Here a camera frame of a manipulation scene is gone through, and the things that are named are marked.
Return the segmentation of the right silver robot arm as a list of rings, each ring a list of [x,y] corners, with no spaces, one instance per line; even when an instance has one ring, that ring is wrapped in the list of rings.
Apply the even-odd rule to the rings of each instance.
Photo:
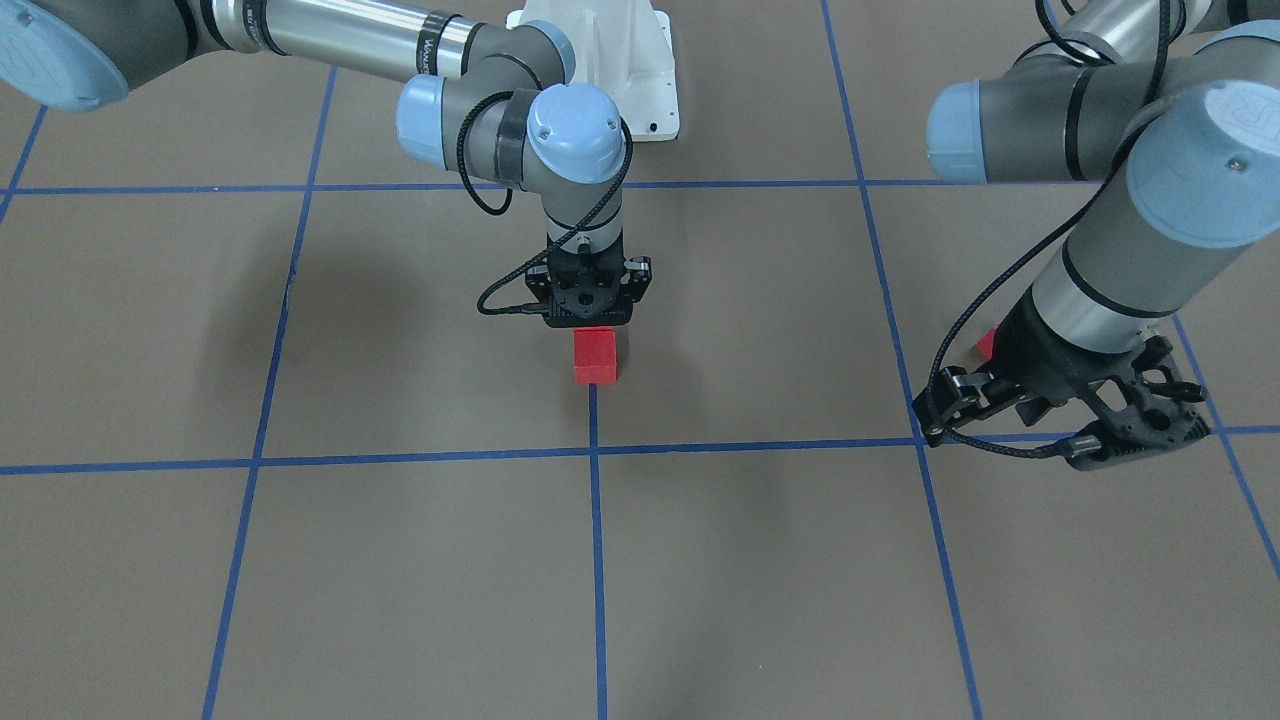
[[[394,81],[403,151],[454,172],[475,205],[539,197],[545,245],[485,288],[486,316],[621,325],[652,260],[625,249],[634,138],[614,100],[576,81],[570,36],[393,1],[5,1],[3,79],[61,111],[93,111],[211,53],[271,54]]]

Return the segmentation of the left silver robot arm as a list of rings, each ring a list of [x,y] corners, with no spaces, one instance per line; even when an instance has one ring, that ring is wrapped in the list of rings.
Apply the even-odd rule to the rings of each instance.
[[[1088,1],[997,79],[947,87],[925,147],[960,184],[1098,181],[1012,269],[1053,249],[974,372],[943,359],[913,410],[946,439],[1091,470],[1210,427],[1161,320],[1277,232],[1277,4]]]

